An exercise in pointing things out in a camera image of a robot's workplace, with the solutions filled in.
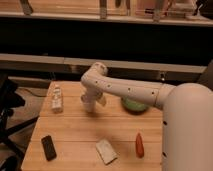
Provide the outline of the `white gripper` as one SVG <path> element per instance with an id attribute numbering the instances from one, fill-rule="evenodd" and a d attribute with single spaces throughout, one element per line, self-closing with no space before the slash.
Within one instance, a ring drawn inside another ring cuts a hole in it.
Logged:
<path id="1" fill-rule="evenodd" d="M 82 103 L 84 102 L 92 102 L 99 103 L 102 106 L 106 105 L 106 98 L 104 94 L 99 91 L 92 88 L 87 88 L 83 95 L 81 96 Z"/>

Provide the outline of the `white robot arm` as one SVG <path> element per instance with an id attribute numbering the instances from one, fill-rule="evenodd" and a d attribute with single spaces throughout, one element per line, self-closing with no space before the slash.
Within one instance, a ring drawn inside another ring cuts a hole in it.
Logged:
<path id="1" fill-rule="evenodd" d="M 110 78 L 94 63 L 81 77 L 81 96 L 91 112 L 104 93 L 163 111 L 162 171 L 213 171 L 213 90 L 198 83 L 165 83 Z"/>

